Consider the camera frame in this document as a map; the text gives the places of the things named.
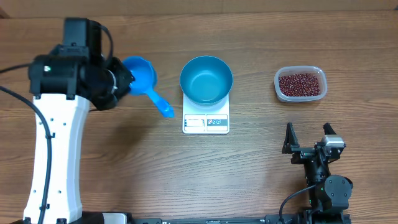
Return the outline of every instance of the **blue bowl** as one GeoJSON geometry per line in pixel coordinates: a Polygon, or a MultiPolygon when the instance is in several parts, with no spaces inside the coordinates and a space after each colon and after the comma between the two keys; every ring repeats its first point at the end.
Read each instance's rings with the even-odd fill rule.
{"type": "Polygon", "coordinates": [[[233,75],[228,65],[214,56],[189,61],[181,71],[180,85],[194,103],[211,106],[219,103],[232,89],[233,75]]]}

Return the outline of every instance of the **white bowl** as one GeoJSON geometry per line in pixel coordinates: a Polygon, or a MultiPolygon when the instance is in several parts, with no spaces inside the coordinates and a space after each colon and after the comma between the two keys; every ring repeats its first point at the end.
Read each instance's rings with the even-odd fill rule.
{"type": "Polygon", "coordinates": [[[288,103],[310,102],[322,99],[328,91],[325,73],[315,66],[289,66],[279,69],[275,74],[274,85],[278,100],[288,103]],[[318,96],[286,96],[280,90],[279,77],[289,76],[297,73],[310,73],[318,78],[320,94],[318,96]]]}

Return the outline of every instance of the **blue spoon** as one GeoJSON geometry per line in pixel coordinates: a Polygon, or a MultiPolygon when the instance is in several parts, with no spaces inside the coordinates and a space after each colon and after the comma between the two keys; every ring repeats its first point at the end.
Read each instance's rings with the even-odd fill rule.
{"type": "Polygon", "coordinates": [[[134,96],[146,94],[165,118],[174,118],[174,110],[171,105],[154,91],[157,77],[150,62],[142,57],[132,56],[126,58],[123,64],[136,78],[130,84],[130,94],[134,96]]]}

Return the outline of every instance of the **white scale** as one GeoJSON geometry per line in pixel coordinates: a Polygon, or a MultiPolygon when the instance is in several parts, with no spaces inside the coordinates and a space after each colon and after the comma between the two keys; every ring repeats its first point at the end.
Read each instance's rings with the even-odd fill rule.
{"type": "Polygon", "coordinates": [[[200,106],[184,94],[182,131],[184,134],[228,134],[229,94],[213,106],[200,106]]]}

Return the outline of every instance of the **wooden table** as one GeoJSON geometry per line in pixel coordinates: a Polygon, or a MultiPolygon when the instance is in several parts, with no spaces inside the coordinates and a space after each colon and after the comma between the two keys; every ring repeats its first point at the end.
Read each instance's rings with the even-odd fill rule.
{"type": "MultiPolygon", "coordinates": [[[[300,12],[202,16],[96,17],[119,58],[141,55],[157,70],[157,90],[177,118],[163,119],[148,98],[126,97],[85,125],[80,192],[85,210],[135,217],[261,217],[305,187],[304,171],[281,154],[285,125],[312,146],[330,122],[347,143],[331,173],[354,182],[354,223],[397,223],[398,13],[300,12]],[[182,67],[215,55],[234,72],[231,132],[183,135],[182,67]],[[274,75],[316,65],[328,79],[318,103],[278,101],[274,75]]],[[[30,62],[62,42],[61,19],[0,19],[0,68],[30,62]]],[[[0,83],[31,98],[27,70],[0,83]]],[[[0,94],[1,223],[22,217],[32,181],[34,114],[0,94]]],[[[301,195],[285,213],[308,205],[301,195]]]]}

